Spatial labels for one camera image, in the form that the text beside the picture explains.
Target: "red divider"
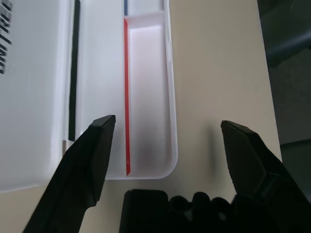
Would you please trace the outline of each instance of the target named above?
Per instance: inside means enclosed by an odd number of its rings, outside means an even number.
[[[128,75],[128,26],[124,20],[124,88],[125,88],[125,147],[126,147],[126,175],[131,172],[130,150],[130,106],[129,106],[129,75]]]

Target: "plastic container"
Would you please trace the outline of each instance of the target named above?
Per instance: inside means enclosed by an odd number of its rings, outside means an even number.
[[[1,31],[0,48],[7,50],[0,55],[6,61],[0,191],[47,183],[72,144],[74,3],[14,1],[9,33]],[[76,138],[94,119],[116,115],[106,179],[159,179],[173,171],[178,153],[168,0],[81,0],[75,114]]]

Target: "white container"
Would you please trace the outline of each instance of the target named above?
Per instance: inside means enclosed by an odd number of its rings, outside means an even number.
[[[11,2],[10,31],[1,35],[12,44],[0,38],[7,49],[0,74],[2,192],[46,184],[72,144],[74,0]],[[178,153],[168,0],[81,0],[76,99],[76,138],[94,119],[116,115],[107,180],[159,179],[173,171]]]

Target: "beige table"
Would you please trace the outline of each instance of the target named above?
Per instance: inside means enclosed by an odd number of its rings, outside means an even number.
[[[116,233],[124,193],[162,189],[189,200],[196,191],[231,201],[221,120],[258,132],[280,157],[256,0],[171,0],[179,158],[165,179],[108,181],[81,232]],[[45,187],[0,195],[0,229],[21,232]]]

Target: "dark floor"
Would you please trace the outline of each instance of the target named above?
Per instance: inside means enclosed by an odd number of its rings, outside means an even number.
[[[283,164],[311,201],[311,50],[284,61],[269,76]]]
[[[280,144],[311,139],[311,50],[269,71]]]

